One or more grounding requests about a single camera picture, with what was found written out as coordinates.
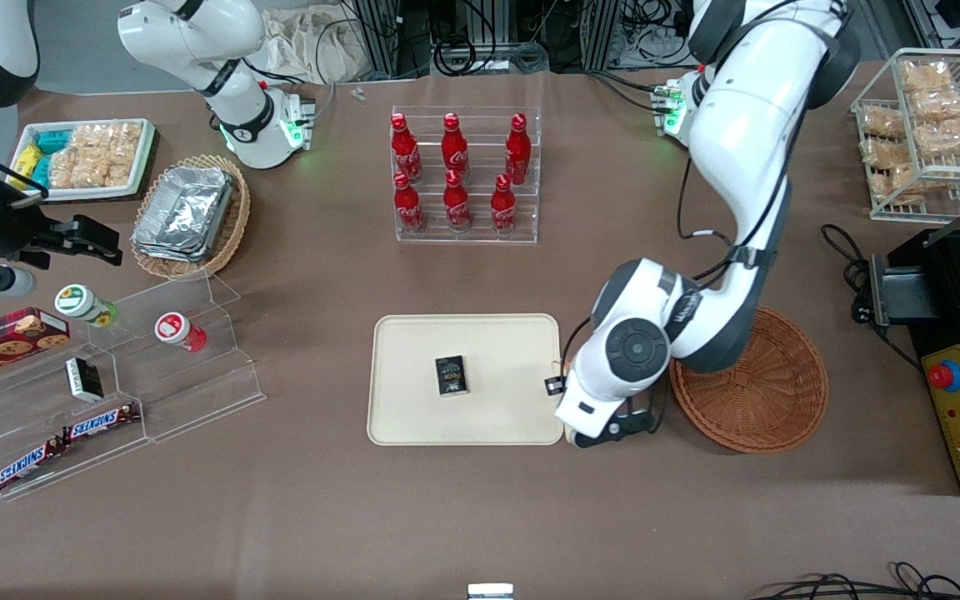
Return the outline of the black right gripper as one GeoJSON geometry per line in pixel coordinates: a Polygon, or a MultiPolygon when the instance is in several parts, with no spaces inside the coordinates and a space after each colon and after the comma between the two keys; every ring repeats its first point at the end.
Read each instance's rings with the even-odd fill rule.
{"type": "Polygon", "coordinates": [[[35,205],[11,207],[11,202],[22,198],[15,187],[0,185],[0,261],[47,270],[50,254],[57,253],[98,258],[114,267],[122,265],[115,229],[84,215],[60,222],[43,216],[35,205]],[[45,240],[38,240],[43,234],[45,240]]]}

